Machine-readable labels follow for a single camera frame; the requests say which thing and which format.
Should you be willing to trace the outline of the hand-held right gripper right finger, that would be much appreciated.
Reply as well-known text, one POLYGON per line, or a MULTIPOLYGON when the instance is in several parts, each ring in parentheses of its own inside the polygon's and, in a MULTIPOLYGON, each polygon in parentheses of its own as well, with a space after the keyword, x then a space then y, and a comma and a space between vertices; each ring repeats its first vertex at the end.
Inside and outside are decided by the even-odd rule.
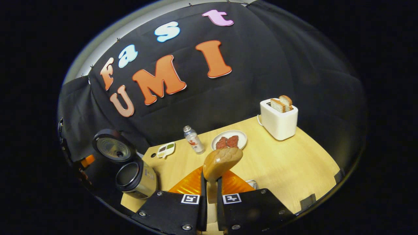
POLYGON ((225 235, 272 235, 295 220, 269 189, 256 190, 230 170, 217 185, 218 229, 225 235))

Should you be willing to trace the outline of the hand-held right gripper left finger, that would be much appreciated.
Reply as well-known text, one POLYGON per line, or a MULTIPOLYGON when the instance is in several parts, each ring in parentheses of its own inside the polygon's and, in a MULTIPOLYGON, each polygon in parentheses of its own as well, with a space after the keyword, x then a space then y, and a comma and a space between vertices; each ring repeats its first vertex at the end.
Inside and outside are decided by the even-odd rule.
POLYGON ((202 166, 169 191, 157 191, 132 215, 132 220, 163 235, 199 235, 206 231, 206 181, 202 166))

